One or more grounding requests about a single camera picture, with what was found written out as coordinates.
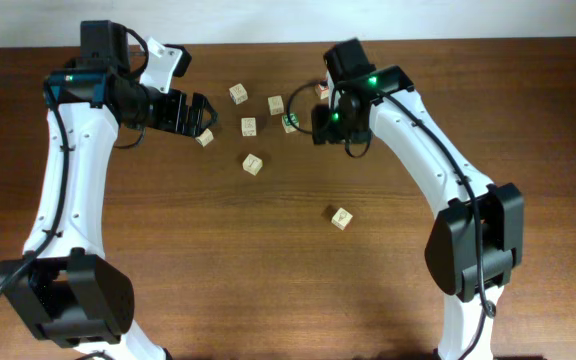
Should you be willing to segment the wooden block pineapple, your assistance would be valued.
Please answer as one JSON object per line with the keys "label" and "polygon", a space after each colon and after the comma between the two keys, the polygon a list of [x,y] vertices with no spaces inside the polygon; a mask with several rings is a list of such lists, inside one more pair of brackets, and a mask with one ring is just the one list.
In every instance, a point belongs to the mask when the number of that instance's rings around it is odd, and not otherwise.
{"label": "wooden block pineapple", "polygon": [[214,134],[210,129],[205,129],[195,140],[202,146],[206,147],[214,140]]}

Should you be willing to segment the wooden block number five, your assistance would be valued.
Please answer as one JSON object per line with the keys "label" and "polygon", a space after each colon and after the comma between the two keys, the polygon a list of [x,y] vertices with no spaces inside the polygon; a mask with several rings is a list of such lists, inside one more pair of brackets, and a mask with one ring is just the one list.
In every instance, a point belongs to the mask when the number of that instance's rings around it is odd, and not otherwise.
{"label": "wooden block number five", "polygon": [[244,137],[254,137],[257,135],[256,119],[254,117],[244,117],[241,119],[241,132]]}

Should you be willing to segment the wooden block letter K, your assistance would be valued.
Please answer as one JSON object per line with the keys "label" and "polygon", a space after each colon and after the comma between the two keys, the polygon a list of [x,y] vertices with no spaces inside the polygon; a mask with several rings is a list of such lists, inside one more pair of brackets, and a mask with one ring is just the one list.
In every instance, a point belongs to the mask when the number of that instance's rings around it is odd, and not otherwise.
{"label": "wooden block letter K", "polygon": [[241,83],[238,83],[230,87],[229,95],[236,105],[239,105],[248,99],[248,93]]}

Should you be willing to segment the plain wooden block centre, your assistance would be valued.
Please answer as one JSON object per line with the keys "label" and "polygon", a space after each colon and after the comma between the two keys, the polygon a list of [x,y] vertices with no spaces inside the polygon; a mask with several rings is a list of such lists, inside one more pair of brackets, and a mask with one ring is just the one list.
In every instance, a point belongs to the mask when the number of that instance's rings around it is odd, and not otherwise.
{"label": "plain wooden block centre", "polygon": [[283,114],[285,112],[285,109],[282,96],[276,95],[269,97],[268,107],[271,116]]}

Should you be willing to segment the wooden block green N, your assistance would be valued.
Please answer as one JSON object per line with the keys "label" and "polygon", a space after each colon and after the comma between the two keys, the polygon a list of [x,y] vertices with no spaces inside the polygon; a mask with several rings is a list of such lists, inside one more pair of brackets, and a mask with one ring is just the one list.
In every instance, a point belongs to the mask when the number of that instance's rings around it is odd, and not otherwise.
{"label": "wooden block green N", "polygon": [[286,133],[296,132],[299,129],[299,119],[294,113],[284,114],[281,122]]}

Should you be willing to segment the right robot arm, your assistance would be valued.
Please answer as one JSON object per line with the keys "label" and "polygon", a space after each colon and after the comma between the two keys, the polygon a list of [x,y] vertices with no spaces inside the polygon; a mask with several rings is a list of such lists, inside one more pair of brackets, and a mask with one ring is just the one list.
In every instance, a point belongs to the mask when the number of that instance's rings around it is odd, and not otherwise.
{"label": "right robot arm", "polygon": [[490,359],[497,304],[522,262],[524,198],[496,185],[451,143],[413,81],[398,66],[378,69],[357,39],[323,55],[330,89],[311,113],[315,144],[369,146],[378,138],[424,195],[434,224],[424,250],[444,294],[440,359]]}

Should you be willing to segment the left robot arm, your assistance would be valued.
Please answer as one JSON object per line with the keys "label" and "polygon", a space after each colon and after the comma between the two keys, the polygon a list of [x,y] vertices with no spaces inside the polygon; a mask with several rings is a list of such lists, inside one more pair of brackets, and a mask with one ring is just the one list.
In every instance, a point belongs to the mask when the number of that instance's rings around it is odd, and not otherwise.
{"label": "left robot arm", "polygon": [[169,355],[137,324],[132,283],[105,258],[105,182],[120,128],[208,142],[218,118],[204,95],[171,86],[191,62],[184,47],[141,39],[144,62],[133,67],[134,37],[109,20],[85,21],[79,55],[45,78],[49,150],[40,205],[21,257],[0,263],[0,299],[33,337],[84,359]]}

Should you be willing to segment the wooden block number four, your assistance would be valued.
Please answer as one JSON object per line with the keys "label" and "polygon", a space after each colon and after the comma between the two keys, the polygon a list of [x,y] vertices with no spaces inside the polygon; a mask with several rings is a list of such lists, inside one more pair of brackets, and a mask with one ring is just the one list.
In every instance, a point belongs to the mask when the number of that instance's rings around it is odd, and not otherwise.
{"label": "wooden block number four", "polygon": [[263,167],[263,160],[254,154],[248,154],[242,162],[242,168],[249,174],[256,176]]}

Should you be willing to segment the wooden block red I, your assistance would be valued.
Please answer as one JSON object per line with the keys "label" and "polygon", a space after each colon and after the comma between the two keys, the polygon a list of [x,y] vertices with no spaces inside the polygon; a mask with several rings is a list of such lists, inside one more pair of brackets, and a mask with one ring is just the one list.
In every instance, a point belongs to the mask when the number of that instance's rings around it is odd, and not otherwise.
{"label": "wooden block red I", "polygon": [[318,82],[315,85],[315,93],[320,100],[327,99],[330,93],[329,86],[325,82]]}

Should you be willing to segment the wooden block blue D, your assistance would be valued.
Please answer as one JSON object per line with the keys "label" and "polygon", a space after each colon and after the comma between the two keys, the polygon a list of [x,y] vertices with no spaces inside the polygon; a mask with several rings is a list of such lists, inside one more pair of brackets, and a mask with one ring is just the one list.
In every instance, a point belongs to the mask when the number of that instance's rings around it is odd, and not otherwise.
{"label": "wooden block blue D", "polygon": [[332,215],[330,222],[341,231],[344,231],[352,219],[352,213],[344,208],[338,208]]}

